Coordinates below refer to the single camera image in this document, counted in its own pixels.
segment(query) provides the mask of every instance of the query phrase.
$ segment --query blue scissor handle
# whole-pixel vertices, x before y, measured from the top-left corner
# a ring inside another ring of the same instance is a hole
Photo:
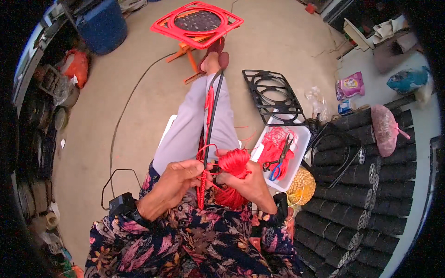
[[[280,166],[282,165],[282,163],[279,163],[274,169],[273,169],[273,171],[271,172],[271,175],[270,175],[270,177],[269,177],[269,180],[270,181],[275,181],[277,178],[278,178],[278,176],[281,174],[281,169],[280,169]]]

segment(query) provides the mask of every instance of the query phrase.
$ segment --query floral shirt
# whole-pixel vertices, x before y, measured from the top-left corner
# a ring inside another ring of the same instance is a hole
[[[158,180],[150,164],[139,197]],[[204,210],[189,190],[151,230],[124,215],[94,222],[85,277],[299,277],[301,262],[286,226],[254,227],[259,232],[251,236],[252,222],[269,216],[253,217],[251,203],[237,211],[217,205],[213,190],[206,191]]]

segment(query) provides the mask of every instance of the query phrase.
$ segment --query blue barrel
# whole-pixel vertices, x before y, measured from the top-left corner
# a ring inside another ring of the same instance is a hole
[[[79,15],[77,30],[90,50],[105,55],[127,37],[127,23],[117,0],[104,0]]]

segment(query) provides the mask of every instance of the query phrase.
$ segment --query person's left hand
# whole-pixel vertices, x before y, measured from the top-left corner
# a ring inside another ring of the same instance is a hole
[[[153,221],[167,209],[177,206],[189,188],[201,185],[198,177],[203,171],[204,164],[199,160],[169,163],[153,190],[136,202],[139,214]]]

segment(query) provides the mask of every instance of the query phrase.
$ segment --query red yarn ball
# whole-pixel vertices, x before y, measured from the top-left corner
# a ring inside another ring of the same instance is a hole
[[[223,171],[232,174],[239,179],[244,179],[247,174],[251,173],[251,171],[246,169],[246,164],[249,160],[250,154],[246,149],[234,149],[221,156],[218,165]],[[215,195],[215,201],[232,210],[237,210],[241,206],[249,203],[246,198],[232,187],[218,191]]]

